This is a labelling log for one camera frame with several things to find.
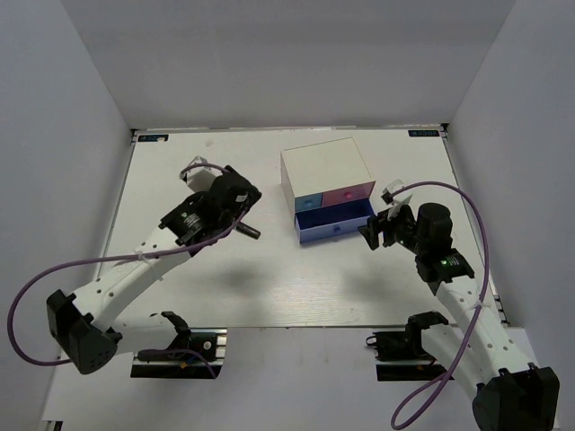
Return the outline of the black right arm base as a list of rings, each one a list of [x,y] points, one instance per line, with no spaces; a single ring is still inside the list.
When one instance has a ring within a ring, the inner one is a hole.
[[[375,351],[379,382],[430,382],[446,371],[433,356],[414,353],[403,330],[373,332],[366,345]]]

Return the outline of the green highlighter marker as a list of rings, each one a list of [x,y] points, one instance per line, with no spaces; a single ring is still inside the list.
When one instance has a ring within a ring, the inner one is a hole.
[[[242,233],[250,238],[253,238],[255,240],[258,240],[261,236],[261,232],[251,226],[249,226],[248,224],[245,224],[243,222],[239,223],[235,230],[239,233]]]

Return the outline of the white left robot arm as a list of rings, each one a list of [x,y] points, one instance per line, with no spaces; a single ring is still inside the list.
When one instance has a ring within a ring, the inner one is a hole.
[[[47,300],[49,331],[81,374],[91,374],[118,354],[145,360],[185,360],[190,327],[175,312],[153,312],[126,320],[122,312],[148,287],[203,248],[225,238],[261,192],[231,166],[222,168],[206,190],[186,197],[161,218],[134,254],[93,282]]]

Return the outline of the white pastel drawer box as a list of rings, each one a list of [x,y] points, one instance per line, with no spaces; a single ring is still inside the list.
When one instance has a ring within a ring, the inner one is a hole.
[[[351,137],[280,152],[280,184],[301,244],[356,233],[376,185]]]

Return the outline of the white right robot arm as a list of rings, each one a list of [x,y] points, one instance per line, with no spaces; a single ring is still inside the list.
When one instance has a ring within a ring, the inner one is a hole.
[[[449,328],[439,312],[412,315],[407,350],[454,369],[481,430],[551,430],[559,379],[552,368],[537,366],[484,304],[471,266],[452,246],[452,228],[449,210],[427,203],[418,212],[390,207],[358,229],[371,249],[399,244],[411,251],[418,275],[457,325]]]

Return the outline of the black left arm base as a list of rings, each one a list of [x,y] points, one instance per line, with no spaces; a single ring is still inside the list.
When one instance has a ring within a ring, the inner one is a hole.
[[[214,380],[226,356],[227,330],[190,330],[163,353],[138,352],[130,377],[136,379]]]

